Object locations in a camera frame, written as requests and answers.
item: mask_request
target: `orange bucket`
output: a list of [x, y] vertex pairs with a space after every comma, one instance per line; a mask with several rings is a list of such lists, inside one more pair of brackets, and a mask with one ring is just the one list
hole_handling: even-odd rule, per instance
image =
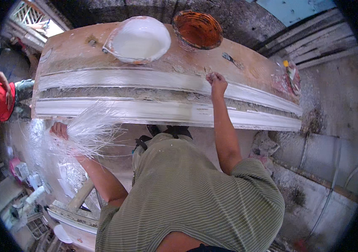
[[183, 10], [172, 25], [180, 47], [188, 52], [219, 47], [223, 40], [221, 25], [206, 13]]

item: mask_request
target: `black strap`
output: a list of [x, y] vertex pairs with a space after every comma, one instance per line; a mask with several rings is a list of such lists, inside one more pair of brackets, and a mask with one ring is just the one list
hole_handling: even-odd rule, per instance
[[146, 150], [148, 149], [146, 143], [144, 143], [143, 140], [136, 139], [136, 140], [135, 140], [135, 143], [137, 144], [137, 146], [141, 146], [144, 151], [146, 151]]

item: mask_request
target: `green striped shirt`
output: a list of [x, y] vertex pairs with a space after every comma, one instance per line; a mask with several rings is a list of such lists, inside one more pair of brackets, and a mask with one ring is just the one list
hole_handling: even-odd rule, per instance
[[262, 163], [243, 159], [228, 176], [179, 137], [161, 133], [145, 152], [136, 149], [133, 188], [120, 208], [102, 208], [96, 251], [155, 251], [173, 231], [206, 245], [265, 251], [285, 205]]

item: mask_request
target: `white fiber bundle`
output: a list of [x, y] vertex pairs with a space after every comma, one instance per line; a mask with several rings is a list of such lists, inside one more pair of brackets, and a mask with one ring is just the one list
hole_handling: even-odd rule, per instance
[[96, 102], [68, 124], [67, 140], [49, 133], [48, 129], [47, 135], [52, 138], [49, 141], [51, 150], [60, 156], [84, 155], [93, 159], [95, 156], [106, 156], [102, 154], [105, 146], [126, 146], [116, 141], [125, 131], [120, 128], [119, 119], [113, 117], [116, 113], [113, 102]]

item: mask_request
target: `plastic bowl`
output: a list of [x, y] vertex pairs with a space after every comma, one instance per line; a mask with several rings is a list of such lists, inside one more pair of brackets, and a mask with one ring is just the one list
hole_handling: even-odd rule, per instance
[[164, 55], [171, 36], [155, 18], [138, 16], [123, 21], [107, 38], [103, 48], [126, 63], [145, 64]]

